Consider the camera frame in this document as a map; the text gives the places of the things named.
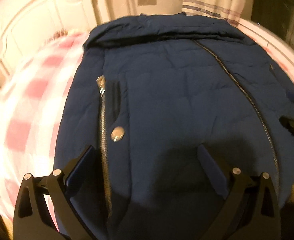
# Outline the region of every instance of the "metal screw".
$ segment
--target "metal screw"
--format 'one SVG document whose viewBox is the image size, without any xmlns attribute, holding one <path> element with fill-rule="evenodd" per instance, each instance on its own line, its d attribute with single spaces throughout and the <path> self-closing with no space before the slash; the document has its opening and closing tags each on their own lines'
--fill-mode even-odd
<svg viewBox="0 0 294 240">
<path fill-rule="evenodd" d="M 236 175 L 239 175 L 241 173 L 241 170 L 239 168 L 233 168 L 232 173 L 236 174 Z"/>
<path fill-rule="evenodd" d="M 60 170 L 60 169 L 56 169 L 56 170 L 54 170 L 54 171 L 52 172 L 52 174 L 53 174 L 54 176 L 58 176 L 58 175 L 61 174 L 61 170 Z"/>
<path fill-rule="evenodd" d="M 264 177 L 265 179 L 269 179 L 270 176 L 269 176 L 269 174 L 268 174 L 267 172 L 264 172 L 264 173 L 263 173 L 263 177 Z"/>
<path fill-rule="evenodd" d="M 31 174 L 30 173 L 27 173 L 25 176 L 24 176 L 24 179 L 27 180 L 27 179 L 30 179 L 31 178 Z"/>
</svg>

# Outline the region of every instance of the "jacket pocket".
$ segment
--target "jacket pocket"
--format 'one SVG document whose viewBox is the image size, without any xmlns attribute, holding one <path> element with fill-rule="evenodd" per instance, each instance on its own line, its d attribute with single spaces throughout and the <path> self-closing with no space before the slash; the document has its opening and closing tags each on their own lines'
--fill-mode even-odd
<svg viewBox="0 0 294 240">
<path fill-rule="evenodd" d="M 100 94 L 100 148 L 108 228 L 112 235 L 127 211 L 131 195 L 130 125 L 125 75 L 116 79 L 106 75 Z"/>
</svg>

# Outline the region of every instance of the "zipper pull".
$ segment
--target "zipper pull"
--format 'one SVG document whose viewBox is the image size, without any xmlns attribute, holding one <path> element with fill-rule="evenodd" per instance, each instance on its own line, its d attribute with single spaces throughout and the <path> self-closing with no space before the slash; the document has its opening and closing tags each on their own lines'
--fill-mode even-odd
<svg viewBox="0 0 294 240">
<path fill-rule="evenodd" d="M 97 84 L 99 87 L 99 93 L 101 96 L 103 96 L 103 94 L 105 93 L 105 84 L 106 84 L 106 79 L 104 75 L 97 78 Z"/>
</svg>

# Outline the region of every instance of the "jacket collar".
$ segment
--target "jacket collar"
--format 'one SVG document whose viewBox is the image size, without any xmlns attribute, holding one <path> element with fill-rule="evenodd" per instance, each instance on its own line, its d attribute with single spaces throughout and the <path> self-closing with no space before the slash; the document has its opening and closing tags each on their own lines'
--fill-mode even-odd
<svg viewBox="0 0 294 240">
<path fill-rule="evenodd" d="M 99 25 L 84 44 L 90 47 L 114 48 L 168 39 L 215 39 L 253 44 L 254 42 L 228 22 L 206 16 L 139 15 L 127 16 Z"/>
</svg>

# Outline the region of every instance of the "pocket zipper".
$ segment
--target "pocket zipper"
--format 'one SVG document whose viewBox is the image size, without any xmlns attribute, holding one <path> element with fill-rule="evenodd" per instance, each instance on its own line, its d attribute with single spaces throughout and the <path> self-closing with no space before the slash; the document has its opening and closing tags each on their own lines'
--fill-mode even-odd
<svg viewBox="0 0 294 240">
<path fill-rule="evenodd" d="M 97 84 L 100 93 L 100 150 L 101 150 L 101 162 L 102 162 L 102 172 L 104 178 L 104 189 L 106 197 L 106 205 L 108 210 L 108 217 L 111 216 L 112 206 L 111 206 L 111 186 L 109 179 L 109 169 L 108 169 L 108 147 L 107 147 L 107 131 L 106 131 L 106 98 L 105 98 L 105 84 L 106 79 L 104 76 L 100 76 L 97 79 Z"/>
<path fill-rule="evenodd" d="M 238 82 L 238 80 L 229 72 L 229 70 L 226 68 L 226 66 L 224 65 L 224 63 L 222 62 L 222 60 L 210 49 L 206 48 L 204 45 L 202 45 L 201 43 L 199 43 L 198 41 L 194 41 L 198 46 L 202 47 L 204 50 L 206 50 L 207 52 L 209 52 L 216 60 L 217 62 L 220 64 L 220 66 L 223 68 L 223 70 L 226 72 L 226 74 L 233 80 L 233 82 L 237 85 L 237 87 L 242 91 L 242 93 L 247 97 L 248 101 L 250 102 L 250 104 L 252 105 L 252 107 L 254 108 L 263 128 L 264 131 L 267 135 L 268 141 L 269 141 L 269 145 L 271 147 L 272 153 L 273 153 L 273 158 L 274 158 L 274 164 L 275 164 L 275 168 L 276 168 L 276 186 L 275 186 L 275 191 L 277 194 L 277 197 L 279 197 L 279 190 L 280 190 L 280 175 L 279 175 L 279 162 L 278 162 L 278 156 L 274 147 L 274 143 L 272 141 L 271 138 L 271 134 L 267 128 L 267 125 L 264 121 L 264 118 L 262 116 L 262 114 L 260 113 L 258 107 L 256 106 L 256 104 L 254 103 L 254 100 L 250 97 L 250 95 L 246 92 L 246 90 L 242 87 L 242 85 Z"/>
</svg>

